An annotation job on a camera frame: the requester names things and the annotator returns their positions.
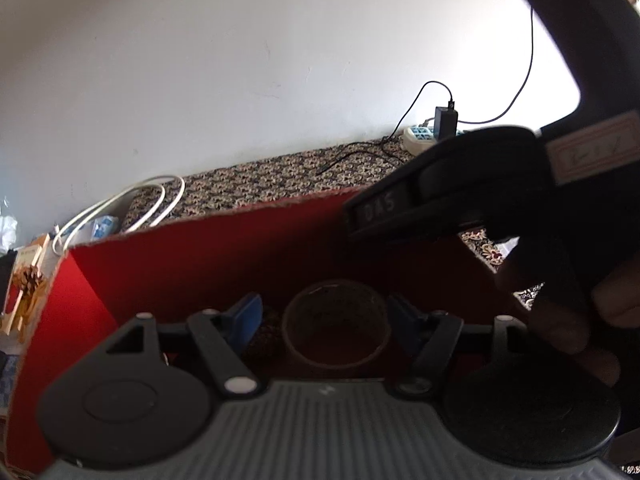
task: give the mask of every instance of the coiled white cable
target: coiled white cable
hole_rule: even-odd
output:
[[[136,229],[138,229],[142,224],[144,224],[147,220],[149,220],[153,216],[153,214],[158,210],[158,208],[162,204],[162,201],[164,200],[164,197],[166,195],[166,191],[164,189],[164,186],[162,186],[161,183],[158,183],[158,180],[161,180],[163,182],[167,181],[167,180],[179,180],[180,181],[180,189],[178,190],[178,193],[176,194],[175,198],[171,201],[171,203],[166,208],[164,208],[162,210],[162,212],[158,215],[158,217],[155,218],[151,222],[151,224],[149,224],[149,227],[153,227],[153,226],[158,225],[174,209],[174,207],[177,205],[177,203],[180,202],[180,199],[182,198],[182,196],[184,194],[184,187],[185,187],[184,186],[184,179],[181,176],[177,176],[177,175],[158,175],[158,176],[154,176],[152,178],[148,178],[146,180],[142,180],[141,182],[139,182],[137,184],[134,184],[133,186],[126,187],[125,189],[123,189],[118,194],[113,195],[111,198],[108,198],[106,200],[101,200],[100,202],[97,202],[97,203],[93,204],[92,206],[89,206],[87,209],[85,209],[84,211],[82,211],[82,212],[78,213],[76,216],[74,216],[69,222],[67,222],[60,229],[60,231],[56,234],[55,238],[53,238],[53,242],[51,244],[51,249],[53,250],[53,252],[57,256],[62,256],[62,253],[68,249],[69,244],[71,243],[71,240],[76,236],[76,234],[78,234],[78,231],[80,229],[82,229],[87,223],[89,223],[91,220],[96,218],[102,211],[107,209],[111,204],[113,204],[117,200],[121,199],[126,194],[129,194],[132,191],[136,191],[138,189],[143,189],[145,187],[155,187],[156,189],[159,189],[160,190],[160,197],[158,198],[158,200],[156,200],[156,202],[153,204],[151,209],[149,209],[144,215],[142,215],[142,218],[140,218],[137,222],[135,222],[135,224],[133,224],[125,232],[126,233],[130,233],[132,231],[135,231]],[[62,250],[60,250],[59,245],[62,243],[63,234],[71,226],[74,226],[74,225],[75,225],[75,227],[69,233],[69,236],[66,237],[65,243],[62,245]]]

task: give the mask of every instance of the red box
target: red box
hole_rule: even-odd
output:
[[[67,253],[19,367],[6,433],[8,465],[38,473],[50,464],[34,416],[40,394],[138,312],[151,312],[160,322],[181,321],[206,307],[225,310],[249,291],[282,310],[312,283],[348,278],[382,294],[400,292],[424,310],[444,309],[466,322],[522,314],[457,237],[351,247],[342,203],[355,192],[171,222]]]

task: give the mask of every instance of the power adapter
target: power adapter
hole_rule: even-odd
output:
[[[454,109],[455,103],[449,101],[449,106],[436,106],[436,114],[433,123],[433,138],[438,142],[456,136],[458,130],[458,112]]]

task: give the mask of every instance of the plastic bag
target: plastic bag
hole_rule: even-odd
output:
[[[0,201],[0,256],[7,254],[17,240],[18,221],[11,215],[9,201]]]

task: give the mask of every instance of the gray gripper base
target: gray gripper base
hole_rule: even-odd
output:
[[[430,479],[616,480],[597,460],[529,470],[459,443],[428,404],[389,396],[378,382],[276,382],[224,404],[187,449],[152,465],[94,471],[58,461],[40,480]]]

